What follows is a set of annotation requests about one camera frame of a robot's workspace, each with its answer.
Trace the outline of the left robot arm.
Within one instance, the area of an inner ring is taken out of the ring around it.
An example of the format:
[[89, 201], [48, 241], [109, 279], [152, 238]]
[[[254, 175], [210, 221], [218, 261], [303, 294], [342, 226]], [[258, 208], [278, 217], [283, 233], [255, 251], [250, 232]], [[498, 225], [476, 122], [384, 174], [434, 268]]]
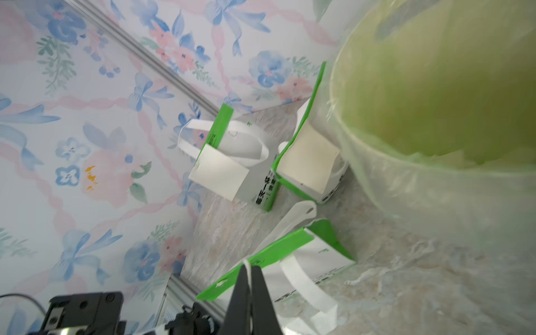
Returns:
[[121, 319], [124, 296], [120, 292], [57, 296], [40, 326], [26, 334], [217, 334], [221, 324], [198, 303], [184, 306], [163, 325], [128, 326]]

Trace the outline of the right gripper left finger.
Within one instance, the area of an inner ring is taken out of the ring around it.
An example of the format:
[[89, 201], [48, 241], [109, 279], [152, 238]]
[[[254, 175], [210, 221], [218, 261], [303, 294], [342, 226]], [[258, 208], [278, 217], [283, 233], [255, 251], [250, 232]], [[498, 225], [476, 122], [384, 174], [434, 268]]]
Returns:
[[251, 334], [251, 291], [248, 289], [247, 273], [240, 267], [233, 294], [219, 335]]

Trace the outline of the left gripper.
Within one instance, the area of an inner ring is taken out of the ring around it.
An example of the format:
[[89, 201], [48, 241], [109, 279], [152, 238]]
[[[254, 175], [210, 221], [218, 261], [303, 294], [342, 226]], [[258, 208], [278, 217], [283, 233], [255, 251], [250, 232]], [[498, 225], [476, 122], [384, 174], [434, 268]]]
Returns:
[[199, 303], [184, 305], [182, 312], [165, 325], [169, 335], [216, 335], [220, 328], [221, 323]]

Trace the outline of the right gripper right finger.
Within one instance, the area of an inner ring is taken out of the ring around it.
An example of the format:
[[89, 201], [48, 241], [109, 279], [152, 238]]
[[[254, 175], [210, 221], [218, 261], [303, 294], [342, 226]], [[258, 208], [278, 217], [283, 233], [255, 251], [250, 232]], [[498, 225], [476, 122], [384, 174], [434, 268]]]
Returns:
[[252, 334], [283, 335], [262, 269], [253, 266], [251, 276]]

